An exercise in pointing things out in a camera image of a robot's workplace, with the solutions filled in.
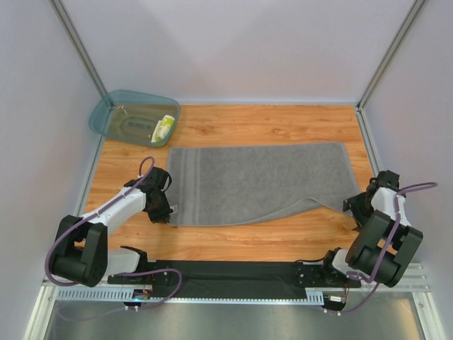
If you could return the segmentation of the grey towel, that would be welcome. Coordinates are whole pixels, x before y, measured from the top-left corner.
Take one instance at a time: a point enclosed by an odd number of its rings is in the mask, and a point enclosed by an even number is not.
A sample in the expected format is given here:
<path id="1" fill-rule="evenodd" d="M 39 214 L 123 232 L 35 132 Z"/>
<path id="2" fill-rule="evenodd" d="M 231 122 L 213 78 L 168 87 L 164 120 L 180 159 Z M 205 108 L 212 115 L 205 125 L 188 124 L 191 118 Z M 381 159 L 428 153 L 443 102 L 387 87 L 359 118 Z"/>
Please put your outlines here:
<path id="1" fill-rule="evenodd" d="M 173 226 L 247 225 L 322 207 L 340 213 L 360 192 L 340 142 L 174 147 L 167 170 Z"/>

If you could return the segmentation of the yellow green patterned towel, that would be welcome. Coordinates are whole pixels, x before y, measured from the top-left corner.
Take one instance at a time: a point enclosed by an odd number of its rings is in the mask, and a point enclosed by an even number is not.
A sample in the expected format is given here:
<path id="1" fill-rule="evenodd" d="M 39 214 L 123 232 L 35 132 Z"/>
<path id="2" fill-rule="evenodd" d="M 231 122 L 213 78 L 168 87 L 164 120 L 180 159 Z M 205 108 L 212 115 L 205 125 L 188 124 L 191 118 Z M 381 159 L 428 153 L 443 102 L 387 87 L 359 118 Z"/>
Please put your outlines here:
<path id="1" fill-rule="evenodd" d="M 151 136 L 151 141 L 153 143 L 162 141 L 170 132 L 174 121 L 175 118 L 171 115 L 165 115 L 161 120 L 159 120 L 153 131 L 153 135 Z"/>

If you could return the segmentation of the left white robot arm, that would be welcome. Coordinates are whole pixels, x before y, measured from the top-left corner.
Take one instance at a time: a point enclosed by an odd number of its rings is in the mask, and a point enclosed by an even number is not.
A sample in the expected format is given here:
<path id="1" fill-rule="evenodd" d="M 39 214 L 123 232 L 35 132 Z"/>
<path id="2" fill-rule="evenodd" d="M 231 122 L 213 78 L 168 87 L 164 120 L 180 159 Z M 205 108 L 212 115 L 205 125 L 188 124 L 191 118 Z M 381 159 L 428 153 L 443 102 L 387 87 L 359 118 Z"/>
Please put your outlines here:
<path id="1" fill-rule="evenodd" d="M 173 209 L 166 190 L 171 175 L 153 167 L 98 209 L 81 217 L 67 215 L 45 258 L 46 276 L 56 285 L 94 287 L 106 276 L 140 276 L 146 252 L 130 246 L 108 249 L 108 238 L 131 217 L 146 213 L 153 223 L 170 222 Z"/>

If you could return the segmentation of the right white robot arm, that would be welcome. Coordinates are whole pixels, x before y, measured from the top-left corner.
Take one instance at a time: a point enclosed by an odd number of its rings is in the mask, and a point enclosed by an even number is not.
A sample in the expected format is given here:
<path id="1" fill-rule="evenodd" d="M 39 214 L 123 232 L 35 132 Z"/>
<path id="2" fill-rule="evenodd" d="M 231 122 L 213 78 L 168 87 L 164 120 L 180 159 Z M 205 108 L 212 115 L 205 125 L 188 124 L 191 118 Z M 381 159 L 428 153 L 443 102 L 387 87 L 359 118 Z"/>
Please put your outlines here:
<path id="1" fill-rule="evenodd" d="M 394 287 L 402 278 L 423 240 L 404 212 L 406 194 L 399 191 L 400 175 L 380 171 L 366 190 L 343 201 L 352 213 L 358 236 L 351 247 L 328 251 L 321 265 L 327 285 L 370 280 Z"/>

